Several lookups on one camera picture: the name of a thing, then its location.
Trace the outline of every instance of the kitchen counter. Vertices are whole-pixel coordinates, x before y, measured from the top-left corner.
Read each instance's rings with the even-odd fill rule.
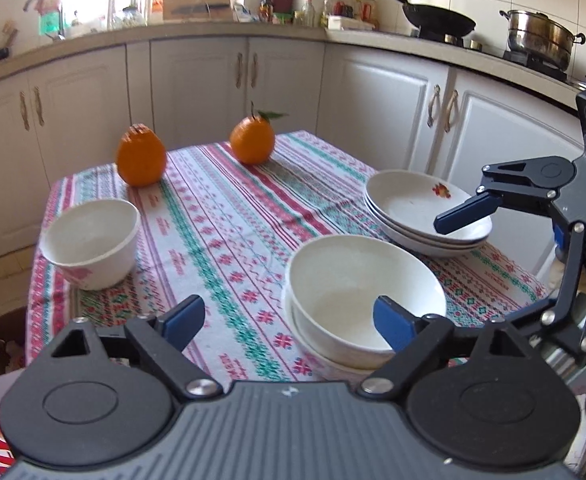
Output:
[[[500,58],[456,46],[418,40],[396,34],[323,28],[264,25],[262,23],[170,23],[149,27],[125,28],[90,34],[51,43],[0,62],[0,79],[63,57],[138,41],[198,36],[251,36],[326,41],[379,48],[420,56],[484,73],[507,83],[536,92],[548,100],[576,110],[578,90],[553,78]]]

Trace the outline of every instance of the table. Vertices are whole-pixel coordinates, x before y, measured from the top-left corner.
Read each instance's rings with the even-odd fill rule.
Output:
[[[137,267],[107,290],[71,288],[36,251],[28,298],[26,355],[74,316],[119,324],[165,312],[190,294],[206,303],[186,357],[228,386],[232,380],[314,380],[292,340],[279,297],[291,253],[332,233],[386,239],[362,202],[374,170],[307,132],[278,136],[271,160],[239,164],[227,144],[169,153],[163,180],[130,189],[113,165],[57,182],[43,228],[70,206],[118,197],[142,216]],[[476,326],[542,298],[545,287],[489,244],[452,260],[420,257],[442,283],[447,314]]]

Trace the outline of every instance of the stacked bowls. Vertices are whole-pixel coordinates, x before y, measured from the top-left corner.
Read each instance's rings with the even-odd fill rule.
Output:
[[[433,273],[388,242],[330,235],[308,241],[291,256],[281,306],[318,376],[357,383],[393,357],[373,323],[379,296],[414,316],[446,314],[446,297]]]
[[[491,234],[489,217],[448,235],[435,232],[435,217],[468,198],[469,194],[444,180],[404,170],[376,173],[364,191],[365,206],[385,235],[406,249],[439,258],[468,253]]]

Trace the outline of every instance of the stainless steel pot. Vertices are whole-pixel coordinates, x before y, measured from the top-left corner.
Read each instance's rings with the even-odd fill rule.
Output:
[[[537,56],[560,70],[569,67],[574,43],[586,41],[584,34],[574,36],[541,12],[501,10],[500,14],[509,20],[509,49]]]

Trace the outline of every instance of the frying pan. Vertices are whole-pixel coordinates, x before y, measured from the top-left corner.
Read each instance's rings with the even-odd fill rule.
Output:
[[[450,34],[462,38],[476,28],[476,22],[454,10],[432,5],[414,5],[408,0],[397,0],[402,4],[406,19],[417,28],[435,34]]]

